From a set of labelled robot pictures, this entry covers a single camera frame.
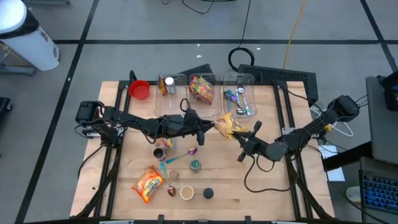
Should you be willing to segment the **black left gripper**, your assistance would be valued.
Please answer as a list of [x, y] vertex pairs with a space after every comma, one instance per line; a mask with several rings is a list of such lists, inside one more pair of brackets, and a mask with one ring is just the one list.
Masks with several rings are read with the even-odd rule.
[[205, 143], [204, 131], [209, 131], [211, 128], [213, 128], [215, 126], [215, 122], [205, 119], [202, 119], [200, 121], [197, 112], [193, 109], [188, 108], [185, 112], [184, 125], [188, 128], [190, 132], [196, 134], [198, 145], [203, 146]]

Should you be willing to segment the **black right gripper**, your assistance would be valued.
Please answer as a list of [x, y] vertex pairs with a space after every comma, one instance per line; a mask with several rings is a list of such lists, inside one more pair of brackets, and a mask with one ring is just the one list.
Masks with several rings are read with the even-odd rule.
[[246, 156], [253, 156], [255, 154], [267, 157], [267, 143], [256, 137], [256, 133], [260, 130], [261, 126], [262, 122], [257, 121], [252, 131], [233, 131], [234, 138], [239, 141], [240, 148], [243, 149], [238, 156], [238, 162], [242, 162]]

